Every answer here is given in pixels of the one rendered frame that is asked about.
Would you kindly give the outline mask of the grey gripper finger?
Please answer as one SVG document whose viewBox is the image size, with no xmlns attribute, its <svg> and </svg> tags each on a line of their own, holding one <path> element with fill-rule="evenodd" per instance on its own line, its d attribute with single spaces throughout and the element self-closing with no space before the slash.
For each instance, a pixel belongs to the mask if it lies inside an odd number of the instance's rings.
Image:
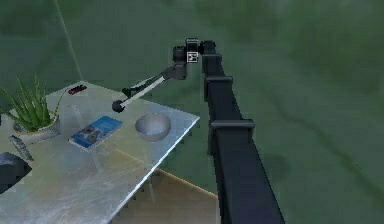
<svg viewBox="0 0 384 224">
<path fill-rule="evenodd" d="M 112 110 L 114 112 L 121 113 L 126 106 L 128 106 L 133 101 L 139 99 L 140 97 L 144 96 L 146 93 L 157 87 L 159 84 L 161 84 L 164 81 L 163 77 L 158 78 L 156 81 L 153 81 L 151 84 L 146 86 L 144 89 L 133 95 L 132 97 L 128 97 L 126 100 L 121 101 L 117 100 L 112 103 Z"/>
<path fill-rule="evenodd" d="M 148 79 L 145 79 L 134 86 L 123 88 L 122 93 L 127 98 L 133 98 L 134 96 L 139 96 L 145 94 L 146 92 L 157 87 L 160 83 L 164 81 L 164 77 L 161 75 L 153 76 Z"/>
</svg>

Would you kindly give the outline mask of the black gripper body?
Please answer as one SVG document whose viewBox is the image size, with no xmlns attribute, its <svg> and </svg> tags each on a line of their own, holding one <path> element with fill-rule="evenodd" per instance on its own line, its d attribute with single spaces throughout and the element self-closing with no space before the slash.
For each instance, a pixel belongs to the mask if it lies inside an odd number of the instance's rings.
<svg viewBox="0 0 384 224">
<path fill-rule="evenodd" d="M 165 80 L 185 80 L 187 77 L 187 61 L 186 61 L 186 47 L 175 46 L 173 48 L 173 62 L 174 64 L 162 72 Z"/>
</svg>

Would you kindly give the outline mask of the grey bowl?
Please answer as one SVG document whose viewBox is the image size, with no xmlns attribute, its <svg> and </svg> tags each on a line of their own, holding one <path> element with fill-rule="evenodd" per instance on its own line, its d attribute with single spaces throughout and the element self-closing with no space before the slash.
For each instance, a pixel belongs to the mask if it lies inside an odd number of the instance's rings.
<svg viewBox="0 0 384 224">
<path fill-rule="evenodd" d="M 169 134 L 171 119 L 159 113 L 145 114 L 136 121 L 135 130 L 143 140 L 157 142 Z"/>
</svg>

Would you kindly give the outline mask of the blue book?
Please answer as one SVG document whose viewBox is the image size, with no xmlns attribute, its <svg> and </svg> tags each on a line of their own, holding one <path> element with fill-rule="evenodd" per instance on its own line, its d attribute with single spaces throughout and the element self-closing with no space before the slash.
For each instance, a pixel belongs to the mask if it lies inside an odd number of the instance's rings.
<svg viewBox="0 0 384 224">
<path fill-rule="evenodd" d="M 103 116 L 69 137 L 68 142 L 91 152 L 122 127 L 123 122 Z"/>
</svg>

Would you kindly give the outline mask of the glass table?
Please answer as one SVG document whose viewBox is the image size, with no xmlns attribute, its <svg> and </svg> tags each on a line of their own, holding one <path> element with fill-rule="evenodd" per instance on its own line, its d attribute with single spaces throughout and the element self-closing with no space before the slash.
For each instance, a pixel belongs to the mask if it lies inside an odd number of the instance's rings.
<svg viewBox="0 0 384 224">
<path fill-rule="evenodd" d="M 108 224 L 199 120 L 143 99 L 114 112 L 112 102 L 123 98 L 91 83 L 75 95 L 63 88 L 47 96 L 49 107 L 60 107 L 61 134 L 27 147 L 31 172 L 0 194 L 0 224 Z M 152 113 L 171 119 L 169 134 L 157 142 L 141 139 L 135 129 Z M 91 152 L 68 142 L 102 116 L 122 127 Z"/>
</svg>

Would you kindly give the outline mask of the green plant in white pot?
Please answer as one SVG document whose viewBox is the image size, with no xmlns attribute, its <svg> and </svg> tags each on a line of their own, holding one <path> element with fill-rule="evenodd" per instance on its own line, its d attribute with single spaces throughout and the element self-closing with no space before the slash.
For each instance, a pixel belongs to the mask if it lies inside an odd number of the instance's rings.
<svg viewBox="0 0 384 224">
<path fill-rule="evenodd" d="M 15 137 L 25 145 L 31 145 L 59 136 L 61 130 L 58 109 L 63 95 L 59 97 L 55 109 L 50 110 L 47 102 L 47 83 L 41 86 L 37 75 L 34 76 L 32 87 L 24 84 L 19 77 L 16 80 L 19 86 L 16 98 L 4 87 L 0 87 L 16 112 L 13 114 L 0 106 L 0 112 L 13 121 Z"/>
</svg>

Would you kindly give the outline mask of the dark grey round object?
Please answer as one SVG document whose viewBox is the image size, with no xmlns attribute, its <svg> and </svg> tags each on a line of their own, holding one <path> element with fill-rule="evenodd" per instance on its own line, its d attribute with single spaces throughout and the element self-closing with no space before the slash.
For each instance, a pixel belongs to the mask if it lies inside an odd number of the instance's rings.
<svg viewBox="0 0 384 224">
<path fill-rule="evenodd" d="M 0 153 L 0 194 L 18 183 L 31 170 L 22 158 L 9 152 Z"/>
</svg>

